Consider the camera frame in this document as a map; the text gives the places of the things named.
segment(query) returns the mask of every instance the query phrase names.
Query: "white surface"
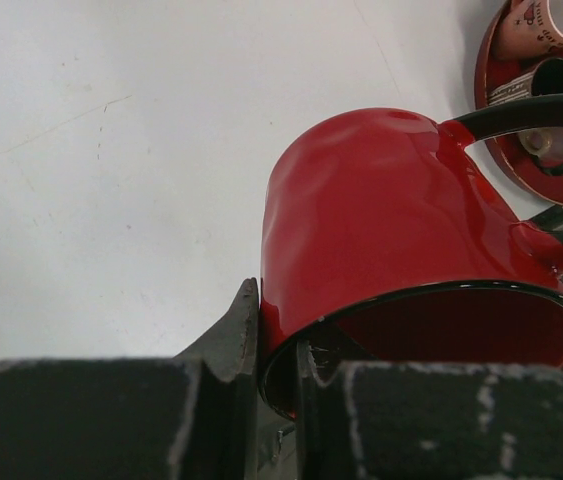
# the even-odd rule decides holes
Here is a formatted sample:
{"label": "white surface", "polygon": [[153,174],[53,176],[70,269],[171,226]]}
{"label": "white surface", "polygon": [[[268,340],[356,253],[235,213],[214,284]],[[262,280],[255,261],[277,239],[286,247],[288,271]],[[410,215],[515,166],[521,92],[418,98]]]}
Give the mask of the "white surface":
{"label": "white surface", "polygon": [[470,111],[498,7],[1,0],[0,357],[179,352],[258,276],[283,150],[356,108]]}

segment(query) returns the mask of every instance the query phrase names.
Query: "mug handle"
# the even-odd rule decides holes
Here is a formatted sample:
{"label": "mug handle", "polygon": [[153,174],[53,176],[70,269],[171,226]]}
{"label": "mug handle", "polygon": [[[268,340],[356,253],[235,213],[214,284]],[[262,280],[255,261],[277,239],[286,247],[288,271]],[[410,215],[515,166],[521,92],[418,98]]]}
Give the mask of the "mug handle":
{"label": "mug handle", "polygon": [[[531,128],[563,127],[563,94],[527,98],[486,107],[441,125],[447,123],[447,127],[452,131],[454,130],[452,126],[456,126],[455,122],[461,124],[471,137],[464,138],[465,133],[461,135],[463,146]],[[563,231],[545,233],[549,233],[563,246]]]}

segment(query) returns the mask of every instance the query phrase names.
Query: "red bowl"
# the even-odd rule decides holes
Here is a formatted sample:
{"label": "red bowl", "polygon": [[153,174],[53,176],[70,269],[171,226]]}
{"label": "red bowl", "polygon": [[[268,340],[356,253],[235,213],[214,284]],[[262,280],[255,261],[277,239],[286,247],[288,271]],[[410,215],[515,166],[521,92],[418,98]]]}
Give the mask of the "red bowl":
{"label": "red bowl", "polygon": [[[474,76],[476,108],[487,107],[489,92],[514,79],[527,66],[540,60],[535,58],[521,62],[502,62],[490,54],[496,27],[509,11],[510,1],[506,2],[494,17],[483,38]],[[563,50],[549,56],[563,57]],[[533,157],[521,146],[515,134],[486,140],[486,145],[499,168],[513,182],[539,197],[563,205],[563,176],[550,177],[542,173],[534,164]]]}

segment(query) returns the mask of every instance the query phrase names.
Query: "red tray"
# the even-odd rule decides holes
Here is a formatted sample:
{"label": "red tray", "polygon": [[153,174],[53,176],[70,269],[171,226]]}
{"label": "red tray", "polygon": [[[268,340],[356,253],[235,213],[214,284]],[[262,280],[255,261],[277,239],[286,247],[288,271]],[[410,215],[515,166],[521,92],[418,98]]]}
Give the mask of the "red tray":
{"label": "red tray", "polygon": [[[507,1],[492,20],[479,50],[474,76],[474,97],[477,108],[488,105],[489,92],[514,79],[524,68],[538,60],[502,62],[490,55],[495,29],[500,19],[509,11],[510,1]],[[551,56],[563,57],[563,51]],[[516,135],[504,135],[486,140],[486,145],[501,170],[517,185],[550,202],[563,205],[563,176],[550,177],[542,173],[534,164],[532,156],[521,146]]]}

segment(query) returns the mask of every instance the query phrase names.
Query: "scratch on table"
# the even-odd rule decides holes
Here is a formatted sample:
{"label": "scratch on table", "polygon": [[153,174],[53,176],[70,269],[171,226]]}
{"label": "scratch on table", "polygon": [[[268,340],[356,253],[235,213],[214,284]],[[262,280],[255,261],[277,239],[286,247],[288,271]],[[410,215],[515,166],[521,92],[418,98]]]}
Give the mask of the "scratch on table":
{"label": "scratch on table", "polygon": [[354,8],[356,8],[357,12],[359,12],[359,16],[361,17],[361,20],[363,20],[363,23],[368,28],[368,32],[370,32],[370,35],[372,35],[372,38],[374,39],[374,43],[376,43],[377,47],[379,47],[379,52],[381,53],[381,57],[383,57],[383,63],[385,63],[385,66],[388,69],[388,74],[390,75],[390,79],[392,80],[392,83],[394,84],[394,88],[397,89],[397,93],[399,94],[399,97],[403,98],[402,95],[401,95],[401,90],[399,89],[399,84],[397,83],[396,79],[394,78],[394,73],[392,73],[392,68],[390,68],[390,63],[388,62],[388,58],[385,56],[385,51],[383,50],[381,43],[379,43],[379,39],[377,38],[374,31],[372,30],[372,27],[370,27],[370,25],[368,24],[368,21],[366,20],[365,15],[363,15],[363,12],[361,11],[359,4],[357,3],[357,0],[352,0],[352,1],[354,2]]}
{"label": "scratch on table", "polygon": [[57,124],[57,125],[55,125],[55,126],[53,126],[53,127],[51,127],[51,128],[48,128],[47,130],[44,130],[44,131],[41,132],[41,133],[38,133],[37,135],[34,135],[34,136],[30,137],[29,139],[27,139],[27,140],[24,141],[24,142],[17,143],[16,145],[14,145],[14,146],[12,146],[12,147],[10,147],[10,148],[6,148],[5,150],[1,150],[1,151],[0,151],[0,155],[3,155],[3,154],[5,154],[5,153],[10,153],[11,151],[16,150],[17,148],[23,147],[24,145],[27,145],[28,143],[32,143],[32,142],[34,142],[35,140],[38,140],[39,138],[41,138],[42,136],[47,135],[48,133],[52,133],[52,132],[54,132],[55,130],[58,130],[59,128],[61,128],[61,127],[65,126],[65,125],[67,125],[68,123],[74,122],[75,120],[78,120],[78,119],[81,118],[81,117],[85,117],[86,115],[88,115],[88,114],[90,114],[90,113],[92,113],[92,112],[96,112],[97,110],[99,110],[99,109],[101,109],[101,108],[103,108],[103,109],[104,109],[103,111],[105,112],[105,111],[108,109],[108,107],[109,107],[110,105],[112,105],[112,104],[114,104],[114,103],[122,102],[122,101],[124,101],[124,100],[127,100],[127,99],[130,98],[130,97],[132,97],[132,95],[127,95],[127,96],[125,96],[125,97],[117,98],[116,100],[112,100],[112,101],[110,101],[110,102],[106,102],[106,103],[102,103],[101,105],[97,105],[96,107],[91,108],[90,110],[88,110],[88,111],[86,111],[86,112],[80,113],[80,114],[77,115],[76,117],[72,117],[72,118],[70,118],[69,120],[66,120],[66,121],[64,121],[64,122],[61,122],[61,123],[59,123],[59,124]]}

